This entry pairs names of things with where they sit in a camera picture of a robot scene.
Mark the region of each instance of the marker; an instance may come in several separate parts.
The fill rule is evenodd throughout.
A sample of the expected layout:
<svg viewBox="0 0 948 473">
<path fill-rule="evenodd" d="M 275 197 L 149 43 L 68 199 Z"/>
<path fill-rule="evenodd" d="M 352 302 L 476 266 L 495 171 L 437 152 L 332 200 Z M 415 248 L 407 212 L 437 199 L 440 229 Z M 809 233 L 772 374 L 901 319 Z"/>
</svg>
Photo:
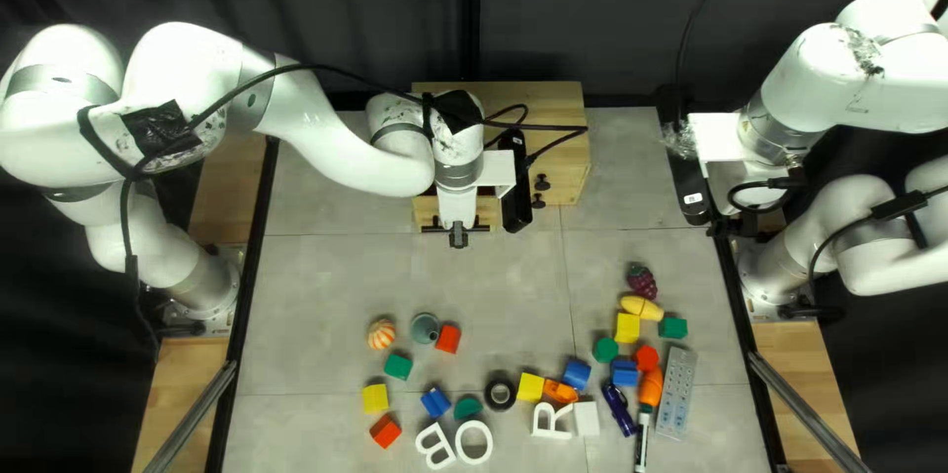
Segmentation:
<svg viewBox="0 0 948 473">
<path fill-rule="evenodd" d="M 648 422 L 651 419 L 651 406 L 639 406 L 639 438 L 635 442 L 635 473 L 646 473 L 646 452 L 648 451 Z"/>
</svg>

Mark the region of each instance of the striped ball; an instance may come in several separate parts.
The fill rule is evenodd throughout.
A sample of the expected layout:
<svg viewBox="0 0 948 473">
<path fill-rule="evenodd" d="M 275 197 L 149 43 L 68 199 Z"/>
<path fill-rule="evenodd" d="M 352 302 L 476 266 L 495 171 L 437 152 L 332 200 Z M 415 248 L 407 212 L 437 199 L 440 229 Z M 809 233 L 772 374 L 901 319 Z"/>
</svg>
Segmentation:
<svg viewBox="0 0 948 473">
<path fill-rule="evenodd" d="M 373 349 L 385 349 L 395 341 L 395 323 L 380 319 L 369 327 L 369 347 Z"/>
</svg>

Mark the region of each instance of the white letter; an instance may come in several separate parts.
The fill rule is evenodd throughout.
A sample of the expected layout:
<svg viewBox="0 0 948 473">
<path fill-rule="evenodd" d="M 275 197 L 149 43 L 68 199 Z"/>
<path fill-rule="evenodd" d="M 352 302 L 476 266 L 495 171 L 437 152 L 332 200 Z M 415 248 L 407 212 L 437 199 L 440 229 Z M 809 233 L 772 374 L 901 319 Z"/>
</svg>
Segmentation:
<svg viewBox="0 0 948 473">
<path fill-rule="evenodd" d="M 559 409 L 559 412 L 553 412 L 553 405 L 549 403 L 538 403 L 537 407 L 534 408 L 534 429 L 531 433 L 533 436 L 540 436 L 543 438 L 555 438 L 556 440 L 569 440 L 573 437 L 573 433 L 570 431 L 557 431 L 556 430 L 556 420 L 562 418 L 564 415 L 573 411 L 573 405 L 563 406 Z M 539 427 L 539 414 L 540 412 L 546 412 L 547 417 L 550 420 L 549 429 L 541 429 Z"/>
<path fill-rule="evenodd" d="M 428 436 L 431 436 L 432 434 L 438 435 L 438 443 L 433 444 L 431 447 L 425 447 L 422 444 L 422 440 Z M 432 469 L 441 469 L 442 467 L 450 466 L 451 464 L 454 464 L 454 461 L 457 459 L 454 456 L 454 451 L 451 450 L 451 446 L 447 444 L 447 437 L 444 436 L 444 431 L 441 430 L 441 425 L 439 425 L 437 422 L 424 431 L 418 433 L 418 437 L 415 438 L 415 448 L 418 449 L 418 452 L 425 455 L 425 462 L 428 463 L 428 467 L 431 467 Z M 441 462 L 435 463 L 432 460 L 432 457 L 441 449 L 444 449 L 444 451 L 447 453 L 447 456 Z"/>
<path fill-rule="evenodd" d="M 482 432 L 484 438 L 487 439 L 487 450 L 478 458 L 470 458 L 468 454 L 465 453 L 464 446 L 461 445 L 461 435 L 469 429 L 476 429 Z M 494 452 L 494 435 L 490 433 L 490 429 L 488 429 L 487 425 L 483 422 L 471 420 L 458 427 L 458 432 L 454 435 L 454 447 L 458 450 L 458 456 L 461 457 L 462 462 L 468 466 L 477 466 L 487 462 L 487 459 L 490 458 L 490 453 Z"/>
</svg>

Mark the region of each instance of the blue block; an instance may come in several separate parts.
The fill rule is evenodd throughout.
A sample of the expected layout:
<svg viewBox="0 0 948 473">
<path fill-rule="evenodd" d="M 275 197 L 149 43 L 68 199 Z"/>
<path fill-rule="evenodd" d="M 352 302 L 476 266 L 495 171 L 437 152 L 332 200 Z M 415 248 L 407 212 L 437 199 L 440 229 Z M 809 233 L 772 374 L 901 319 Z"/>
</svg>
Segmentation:
<svg viewBox="0 0 948 473">
<path fill-rule="evenodd" d="M 566 364 L 566 370 L 563 371 L 563 384 L 572 386 L 577 392 L 586 390 L 586 382 L 590 379 L 590 368 L 578 360 L 571 360 Z"/>
<path fill-rule="evenodd" d="M 630 360 L 612 361 L 612 383 L 616 386 L 635 387 L 639 385 L 639 368 Z"/>
<path fill-rule="evenodd" d="M 421 404 L 425 406 L 425 410 L 432 419 L 438 419 L 451 408 L 451 402 L 437 388 L 432 388 L 431 392 L 422 395 Z"/>
</svg>

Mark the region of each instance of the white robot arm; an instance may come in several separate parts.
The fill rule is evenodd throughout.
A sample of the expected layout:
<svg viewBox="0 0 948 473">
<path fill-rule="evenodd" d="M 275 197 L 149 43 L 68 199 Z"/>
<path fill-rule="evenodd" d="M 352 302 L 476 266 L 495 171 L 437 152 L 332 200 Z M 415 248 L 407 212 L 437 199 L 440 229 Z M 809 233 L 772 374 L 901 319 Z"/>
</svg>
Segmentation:
<svg viewBox="0 0 948 473">
<path fill-rule="evenodd" d="M 725 199 L 728 190 L 787 176 L 836 125 L 907 133 L 948 127 L 948 17 L 932 18 L 936 1 L 856 0 L 835 23 L 800 34 L 747 107 L 729 115 L 689 116 L 719 210 L 738 211 Z M 948 156 L 912 170 L 906 190 L 930 193 L 946 185 Z M 733 199 L 767 205 L 783 193 L 750 188 Z M 742 251 L 745 290 L 760 302 L 789 303 L 809 280 L 821 243 L 866 218 L 827 244 L 813 273 L 838 269 L 858 296 L 948 281 L 948 197 L 935 195 L 913 207 L 920 207 L 926 248 L 919 248 L 904 216 L 880 219 L 878 207 L 895 198 L 888 184 L 869 175 L 829 183 L 762 251 Z"/>
<path fill-rule="evenodd" d="M 434 182 L 444 228 L 474 225 L 478 186 L 515 184 L 511 153 L 483 152 L 482 108 L 463 91 L 439 96 L 438 107 L 453 114 L 432 108 L 428 123 L 421 105 L 376 95 L 367 106 L 366 143 L 338 119 L 316 76 L 297 70 L 240 92 L 188 131 L 191 119 L 229 91 L 292 63 L 202 27 L 165 23 L 141 39 L 123 71 L 96 31 L 49 27 L 0 80 L 0 166 L 85 226 L 95 259 L 116 272 L 125 270 L 119 192 L 128 169 L 141 162 L 144 174 L 155 174 L 195 162 L 229 128 L 285 140 L 349 188 L 412 197 Z M 457 117 L 464 113 L 467 120 Z M 225 312 L 237 292 L 233 267 L 166 224 L 149 183 L 136 183 L 127 208 L 140 279 L 167 289 L 191 318 Z"/>
<path fill-rule="evenodd" d="M 743 109 L 688 121 L 717 209 L 775 204 L 787 177 L 836 125 L 923 133 L 948 127 L 948 16 L 938 0 L 856 0 L 803 31 Z M 732 190 L 737 193 L 729 200 Z"/>
</svg>

